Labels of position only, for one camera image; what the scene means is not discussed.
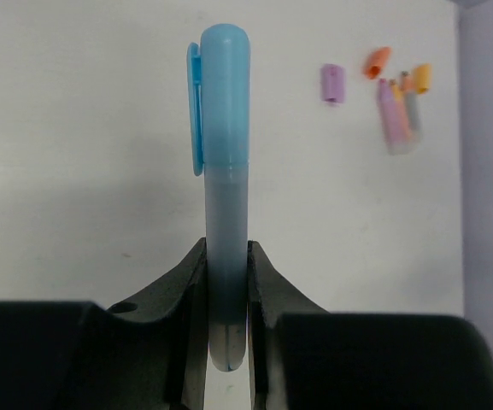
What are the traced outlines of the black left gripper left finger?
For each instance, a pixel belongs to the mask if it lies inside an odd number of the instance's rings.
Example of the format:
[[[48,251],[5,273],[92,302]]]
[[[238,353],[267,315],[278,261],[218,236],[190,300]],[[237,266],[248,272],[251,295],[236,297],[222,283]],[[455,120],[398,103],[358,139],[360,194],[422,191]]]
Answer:
[[[132,354],[161,381],[151,380],[148,397],[169,409],[203,409],[208,360],[207,247],[199,239],[184,259],[132,296],[107,309],[137,337]]]

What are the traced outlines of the blue highlighter pen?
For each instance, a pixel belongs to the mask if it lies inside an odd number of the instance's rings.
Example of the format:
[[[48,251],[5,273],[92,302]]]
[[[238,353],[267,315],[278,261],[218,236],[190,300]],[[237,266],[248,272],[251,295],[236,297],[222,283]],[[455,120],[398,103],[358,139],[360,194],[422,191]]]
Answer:
[[[204,169],[208,344],[222,372],[241,366],[246,346],[248,177],[246,166]]]

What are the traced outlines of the purple highlighter pen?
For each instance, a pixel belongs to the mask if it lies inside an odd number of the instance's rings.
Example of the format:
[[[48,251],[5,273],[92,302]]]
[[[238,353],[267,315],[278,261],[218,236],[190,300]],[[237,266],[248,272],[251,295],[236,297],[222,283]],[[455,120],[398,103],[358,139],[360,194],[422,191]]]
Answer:
[[[407,139],[390,83],[386,79],[379,79],[378,82],[378,104],[388,151],[393,155],[405,153]]]

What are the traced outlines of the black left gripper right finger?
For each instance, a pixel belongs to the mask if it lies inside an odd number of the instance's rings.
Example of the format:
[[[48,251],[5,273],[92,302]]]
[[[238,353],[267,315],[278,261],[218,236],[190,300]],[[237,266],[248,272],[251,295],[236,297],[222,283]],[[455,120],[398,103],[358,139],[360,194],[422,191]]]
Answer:
[[[248,243],[249,388],[253,409],[286,409],[285,377],[276,327],[291,314],[326,310],[278,272],[257,241]]]

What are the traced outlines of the blue pen cap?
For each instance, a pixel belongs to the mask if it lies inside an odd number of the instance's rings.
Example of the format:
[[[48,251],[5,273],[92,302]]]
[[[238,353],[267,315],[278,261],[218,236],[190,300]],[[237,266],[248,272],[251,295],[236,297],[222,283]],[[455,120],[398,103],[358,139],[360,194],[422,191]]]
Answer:
[[[217,24],[186,54],[193,173],[249,164],[250,42],[245,30]]]

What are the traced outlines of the purple pen cap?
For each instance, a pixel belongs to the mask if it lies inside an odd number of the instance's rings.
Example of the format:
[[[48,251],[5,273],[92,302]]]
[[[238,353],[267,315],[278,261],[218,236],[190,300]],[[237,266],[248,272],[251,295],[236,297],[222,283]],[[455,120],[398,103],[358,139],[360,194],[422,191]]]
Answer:
[[[320,70],[320,74],[321,99],[325,103],[344,103],[346,96],[345,69],[335,64],[324,64]]]

